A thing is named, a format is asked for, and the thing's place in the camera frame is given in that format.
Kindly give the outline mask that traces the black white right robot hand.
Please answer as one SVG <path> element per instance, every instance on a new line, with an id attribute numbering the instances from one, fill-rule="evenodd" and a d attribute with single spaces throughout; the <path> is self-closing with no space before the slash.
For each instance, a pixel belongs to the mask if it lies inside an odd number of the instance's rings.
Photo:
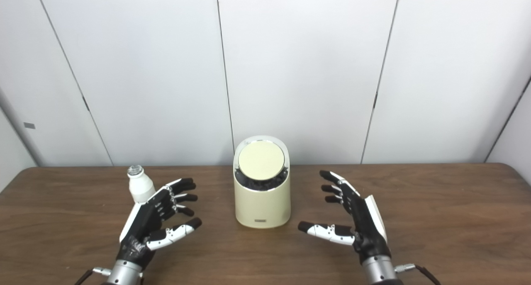
<path id="1" fill-rule="evenodd" d="M 323 192 L 330 194 L 325 201 L 343 206 L 353 219 L 353 227 L 301 221 L 298 230 L 332 243 L 352 246 L 360 257 L 360 263 L 375 256 L 391 257 L 385 226 L 374 197 L 363 197 L 337 173 L 321 170 L 320 176 L 330 182 L 321 186 Z"/>

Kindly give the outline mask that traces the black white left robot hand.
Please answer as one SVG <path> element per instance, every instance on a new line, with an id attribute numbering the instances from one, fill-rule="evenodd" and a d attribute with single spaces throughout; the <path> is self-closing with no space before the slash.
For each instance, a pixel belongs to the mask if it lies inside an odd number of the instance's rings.
<path id="1" fill-rule="evenodd" d="M 197 195 L 188 193 L 197 187 L 192 178 L 181 178 L 163 185 L 146 202 L 136 204 L 119 238 L 116 256 L 119 262 L 133 263 L 145 270 L 158 249 L 169 246 L 197 230 L 202 221 L 194 211 L 180 202 L 197 201 Z M 179 226 L 163 228 L 163 222 L 176 214 L 192 217 Z"/>

